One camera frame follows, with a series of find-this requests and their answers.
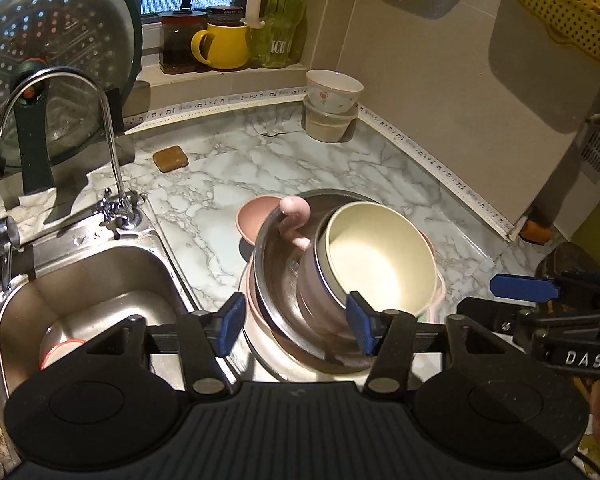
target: stainless steel sink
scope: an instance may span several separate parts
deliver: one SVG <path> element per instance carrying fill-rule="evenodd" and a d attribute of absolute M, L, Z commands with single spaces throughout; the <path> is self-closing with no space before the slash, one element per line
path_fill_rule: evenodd
<path fill-rule="evenodd" d="M 119 240 L 100 221 L 83 218 L 14 257 L 17 277 L 0 303 L 0 420 L 8 396 L 57 343 L 88 340 L 132 314 L 165 324 L 198 309 L 146 213 Z M 177 356 L 164 357 L 154 371 L 178 387 Z"/>

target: stainless steel bowl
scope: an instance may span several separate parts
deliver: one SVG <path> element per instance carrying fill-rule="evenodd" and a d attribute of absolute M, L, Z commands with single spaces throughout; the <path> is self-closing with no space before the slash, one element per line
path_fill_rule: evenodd
<path fill-rule="evenodd" d="M 299 229 L 308 238 L 314 237 L 322 219 L 337 208 L 370 200 L 339 189 L 312 190 L 299 196 L 311 207 L 311 218 Z M 355 341 L 320 335 L 307 325 L 296 292 L 302 251 L 280 235 L 278 228 L 284 218 L 280 208 L 269 214 L 253 251 L 256 294 L 263 317 L 276 335 L 288 338 L 318 359 L 349 369 L 370 367 L 372 359 L 360 354 Z"/>

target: soap bar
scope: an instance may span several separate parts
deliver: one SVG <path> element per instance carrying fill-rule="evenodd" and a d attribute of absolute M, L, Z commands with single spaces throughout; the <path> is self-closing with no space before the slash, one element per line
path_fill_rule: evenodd
<path fill-rule="evenodd" d="M 184 168 L 189 165 L 189 159 L 180 146 L 171 146 L 154 153 L 154 163 L 163 173 Z"/>

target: window sill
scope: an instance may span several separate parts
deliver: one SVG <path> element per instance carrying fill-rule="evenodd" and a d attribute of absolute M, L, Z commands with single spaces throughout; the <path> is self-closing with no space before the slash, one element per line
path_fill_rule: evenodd
<path fill-rule="evenodd" d="M 295 64 L 277 70 L 247 68 L 236 72 L 192 72 L 167 75 L 160 70 L 157 55 L 142 58 L 142 70 L 123 115 L 130 117 L 149 110 L 234 94 L 302 87 L 307 68 Z"/>

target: pink handle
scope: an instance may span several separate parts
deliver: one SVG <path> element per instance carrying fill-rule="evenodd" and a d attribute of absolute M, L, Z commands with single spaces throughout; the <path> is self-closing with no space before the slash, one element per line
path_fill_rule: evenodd
<path fill-rule="evenodd" d="M 299 196 L 285 196 L 280 201 L 280 211 L 286 215 L 278 228 L 282 237 L 303 251 L 307 250 L 311 240 L 298 232 L 298 228 L 306 224 L 311 216 L 307 201 Z"/>

